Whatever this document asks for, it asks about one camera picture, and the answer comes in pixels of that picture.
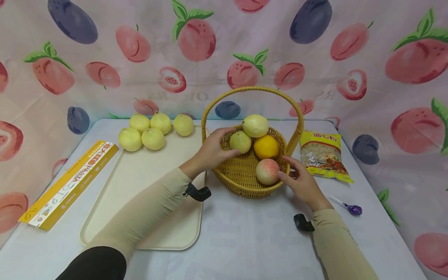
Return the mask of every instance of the tray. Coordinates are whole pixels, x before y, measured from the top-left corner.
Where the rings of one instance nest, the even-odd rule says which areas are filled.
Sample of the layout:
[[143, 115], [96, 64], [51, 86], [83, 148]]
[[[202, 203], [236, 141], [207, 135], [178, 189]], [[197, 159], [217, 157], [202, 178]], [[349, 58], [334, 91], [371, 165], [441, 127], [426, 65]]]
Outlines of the tray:
[[[144, 146], [136, 152], [120, 149], [117, 160], [95, 205], [80, 232], [86, 245], [108, 221], [136, 194], [190, 159], [201, 147], [201, 126], [195, 125], [188, 137], [171, 131], [165, 136], [165, 146], [151, 151]], [[193, 181], [197, 189], [204, 187], [205, 172]], [[178, 209], [144, 240], [140, 250], [186, 250], [199, 237], [202, 219], [202, 202], [187, 197]]]

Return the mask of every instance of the lollipop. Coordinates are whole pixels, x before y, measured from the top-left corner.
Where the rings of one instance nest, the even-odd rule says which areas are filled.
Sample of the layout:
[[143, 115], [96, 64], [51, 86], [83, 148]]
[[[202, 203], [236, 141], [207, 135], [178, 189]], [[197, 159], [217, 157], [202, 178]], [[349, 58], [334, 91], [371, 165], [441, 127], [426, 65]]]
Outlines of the lollipop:
[[335, 198], [334, 196], [330, 195], [331, 200], [335, 201], [336, 203], [338, 203], [339, 205], [345, 207], [350, 214], [352, 214], [353, 216], [359, 216], [362, 214], [362, 208], [358, 205], [349, 205], [346, 203], [343, 203], [342, 201], [340, 201], [339, 199]]

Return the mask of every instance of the wicker basket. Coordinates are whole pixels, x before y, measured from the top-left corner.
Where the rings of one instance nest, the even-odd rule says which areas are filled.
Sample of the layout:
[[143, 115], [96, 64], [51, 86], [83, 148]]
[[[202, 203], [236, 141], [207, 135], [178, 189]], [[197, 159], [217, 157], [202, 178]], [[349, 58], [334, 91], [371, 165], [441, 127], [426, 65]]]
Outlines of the wicker basket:
[[[294, 102], [294, 100], [292, 100], [291, 97], [287, 96], [286, 94], [278, 90], [274, 90], [272, 88], [263, 86], [245, 86], [236, 88], [234, 90], [230, 90], [220, 95], [218, 98], [213, 100], [213, 102], [210, 103], [210, 105], [208, 105], [208, 107], [204, 111], [204, 114], [202, 115], [201, 119], [202, 142], [204, 142], [205, 139], [207, 138], [205, 125], [210, 110], [223, 98], [232, 95], [234, 93], [247, 90], [266, 91], [281, 96], [284, 99], [286, 99], [289, 103], [291, 103], [292, 107], [297, 111], [298, 124], [288, 144], [286, 144], [286, 141], [283, 138], [283, 136], [272, 127], [269, 127], [269, 130], [267, 132], [267, 134], [275, 138], [275, 140], [279, 145], [279, 156], [276, 158], [276, 162], [279, 164], [280, 170], [285, 172], [286, 174], [289, 174], [289, 164], [286, 161], [284, 161], [281, 156], [282, 155], [290, 156], [294, 152], [294, 149], [296, 148], [303, 132], [303, 115], [298, 105]], [[237, 129], [237, 131], [243, 130], [241, 125], [237, 125], [234, 127]], [[223, 137], [223, 140], [221, 141], [221, 146], [225, 151], [230, 150], [229, 146], [230, 136], [231, 134], [225, 135]], [[215, 172], [216, 176], [224, 183], [224, 185], [232, 192], [246, 198], [265, 198], [269, 196], [274, 190], [278, 189], [282, 185], [282, 182], [279, 181], [275, 185], [271, 186], [263, 185], [260, 182], [258, 182], [258, 180], [255, 177], [255, 169], [257, 167], [258, 162], [259, 159], [255, 155], [252, 145], [249, 152], [243, 155], [238, 155], [232, 159], [222, 162], [213, 171]]]

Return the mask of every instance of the person's left hand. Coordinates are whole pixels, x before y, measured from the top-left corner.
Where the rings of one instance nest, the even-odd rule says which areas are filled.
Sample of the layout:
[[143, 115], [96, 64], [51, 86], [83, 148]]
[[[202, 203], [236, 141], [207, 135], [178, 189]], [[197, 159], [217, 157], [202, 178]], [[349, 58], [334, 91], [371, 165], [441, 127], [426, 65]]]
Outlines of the person's left hand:
[[239, 150], [224, 151], [221, 140], [224, 135], [235, 131], [233, 127], [219, 128], [204, 141], [199, 151], [189, 161], [180, 166], [191, 179], [200, 173], [217, 167], [221, 162], [240, 154]]

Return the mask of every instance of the table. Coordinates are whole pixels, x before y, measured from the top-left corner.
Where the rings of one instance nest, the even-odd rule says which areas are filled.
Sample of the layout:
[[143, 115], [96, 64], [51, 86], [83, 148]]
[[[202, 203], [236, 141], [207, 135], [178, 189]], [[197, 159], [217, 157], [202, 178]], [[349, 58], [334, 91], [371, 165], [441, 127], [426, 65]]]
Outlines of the table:
[[[63, 170], [68, 169], [97, 140], [117, 142], [127, 120], [96, 122], [75, 149]], [[208, 121], [213, 131], [239, 121]], [[290, 139], [295, 121], [270, 121]], [[305, 129], [337, 133], [329, 121], [305, 121]], [[300, 147], [293, 157], [300, 158]], [[95, 203], [115, 156], [49, 232], [21, 224], [0, 250], [2, 279], [55, 279], [81, 251], [79, 231]], [[351, 234], [380, 279], [426, 279], [397, 229], [351, 156], [342, 147], [342, 161], [352, 179], [351, 187], [336, 180], [316, 178], [323, 193], [348, 204], [362, 206], [361, 217], [352, 217], [334, 203]], [[283, 187], [271, 197], [249, 200], [228, 191], [207, 172], [206, 186], [212, 197], [204, 202], [201, 233], [197, 242], [180, 252], [138, 251], [128, 265], [126, 280], [320, 280], [322, 267], [311, 235], [297, 231], [293, 216], [312, 213]]]

